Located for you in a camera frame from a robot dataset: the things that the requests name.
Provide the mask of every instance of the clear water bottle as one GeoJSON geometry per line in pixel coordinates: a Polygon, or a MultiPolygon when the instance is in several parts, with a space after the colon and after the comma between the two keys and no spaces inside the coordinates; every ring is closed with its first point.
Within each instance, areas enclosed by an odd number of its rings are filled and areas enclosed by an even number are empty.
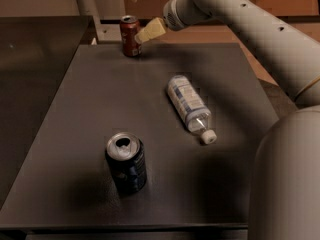
{"type": "Polygon", "coordinates": [[[211,112],[189,80],[182,75],[174,76],[168,83],[167,93],[187,129],[199,135],[204,144],[215,142],[217,135],[209,129],[211,112]]]}

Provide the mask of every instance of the black can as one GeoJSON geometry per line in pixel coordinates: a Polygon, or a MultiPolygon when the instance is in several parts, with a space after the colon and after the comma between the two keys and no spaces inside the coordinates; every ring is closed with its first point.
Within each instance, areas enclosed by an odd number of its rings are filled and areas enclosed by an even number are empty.
{"type": "Polygon", "coordinates": [[[122,132],[114,135],[106,146],[106,160],[120,192],[135,193],[145,185],[144,147],[133,134],[122,132]]]}
{"type": "Polygon", "coordinates": [[[139,30],[140,22],[135,16],[126,15],[121,18],[120,32],[124,55],[135,57],[141,54],[141,44],[138,44],[134,38],[139,30]]]}

